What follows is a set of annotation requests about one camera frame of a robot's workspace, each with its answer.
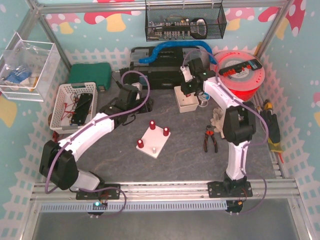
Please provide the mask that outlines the red spring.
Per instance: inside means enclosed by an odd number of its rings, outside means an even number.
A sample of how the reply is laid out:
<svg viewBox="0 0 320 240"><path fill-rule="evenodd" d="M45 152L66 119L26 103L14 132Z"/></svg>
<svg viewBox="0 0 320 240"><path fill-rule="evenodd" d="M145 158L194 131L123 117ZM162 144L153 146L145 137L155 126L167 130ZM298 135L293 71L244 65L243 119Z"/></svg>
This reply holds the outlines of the red spring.
<svg viewBox="0 0 320 240"><path fill-rule="evenodd" d="M138 147L139 149L144 148L144 142L143 142L142 139L139 139L139 140L137 141L137 147Z"/></svg>
<svg viewBox="0 0 320 240"><path fill-rule="evenodd" d="M165 127L165 128L163 129L163 135L164 135L165 137L168 137L168 136L169 136L169 133L170 133L169 128L168 128L168 127Z"/></svg>
<svg viewBox="0 0 320 240"><path fill-rule="evenodd" d="M156 129L156 123L155 123L153 120L151 120L151 121L149 122L149 128L150 128L151 130L155 130L155 129Z"/></svg>

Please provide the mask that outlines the white peg base plate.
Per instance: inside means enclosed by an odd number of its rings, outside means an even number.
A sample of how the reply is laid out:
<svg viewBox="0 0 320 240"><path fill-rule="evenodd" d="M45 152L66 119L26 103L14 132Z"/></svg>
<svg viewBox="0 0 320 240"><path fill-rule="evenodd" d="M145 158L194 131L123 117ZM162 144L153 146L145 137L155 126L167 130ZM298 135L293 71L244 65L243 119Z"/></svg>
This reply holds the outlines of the white peg base plate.
<svg viewBox="0 0 320 240"><path fill-rule="evenodd" d="M154 159L157 159L171 135L171 131L169 129L169 136L164 136L163 129L164 128L157 125L155 130L151 130L150 127L148 127L144 135L140 138L143 140L144 148L138 148L137 144L136 149Z"/></svg>

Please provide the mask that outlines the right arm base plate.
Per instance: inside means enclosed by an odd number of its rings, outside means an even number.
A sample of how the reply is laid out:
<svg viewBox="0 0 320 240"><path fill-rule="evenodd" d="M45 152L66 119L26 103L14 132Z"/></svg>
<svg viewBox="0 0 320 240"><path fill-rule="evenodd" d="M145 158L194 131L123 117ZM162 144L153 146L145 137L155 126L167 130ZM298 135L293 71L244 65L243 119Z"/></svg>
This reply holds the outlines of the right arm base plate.
<svg viewBox="0 0 320 240"><path fill-rule="evenodd" d="M207 183L207 190L210 198L238 198L253 196L251 183L248 181L212 181Z"/></svg>

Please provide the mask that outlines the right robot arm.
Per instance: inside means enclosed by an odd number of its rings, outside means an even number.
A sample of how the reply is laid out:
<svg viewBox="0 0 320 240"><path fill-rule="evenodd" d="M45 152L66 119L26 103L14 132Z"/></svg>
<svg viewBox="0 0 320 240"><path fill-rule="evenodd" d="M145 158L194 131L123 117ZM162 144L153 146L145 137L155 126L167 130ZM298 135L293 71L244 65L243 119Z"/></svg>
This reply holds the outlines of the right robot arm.
<svg viewBox="0 0 320 240"><path fill-rule="evenodd" d="M246 160L249 144L256 133L256 120L252 102L235 96L216 72L206 70L200 58L183 63L180 67L184 95L208 94L222 109L222 133L228 142L228 165L222 189L231 192L243 188L247 181Z"/></svg>

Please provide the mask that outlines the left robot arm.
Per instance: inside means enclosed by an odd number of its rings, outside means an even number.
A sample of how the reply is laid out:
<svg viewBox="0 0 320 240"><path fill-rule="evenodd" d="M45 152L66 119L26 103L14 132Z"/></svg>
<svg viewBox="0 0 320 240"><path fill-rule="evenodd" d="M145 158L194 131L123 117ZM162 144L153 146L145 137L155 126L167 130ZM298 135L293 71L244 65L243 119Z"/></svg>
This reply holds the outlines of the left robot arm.
<svg viewBox="0 0 320 240"><path fill-rule="evenodd" d="M127 124L128 116L150 111L149 95L137 98L139 89L125 84L118 97L100 108L99 112L72 135L43 147L39 172L46 178L45 193L50 194L49 184L55 188L69 188L95 192L101 179L91 172L79 170L77 161L95 142L118 126Z"/></svg>

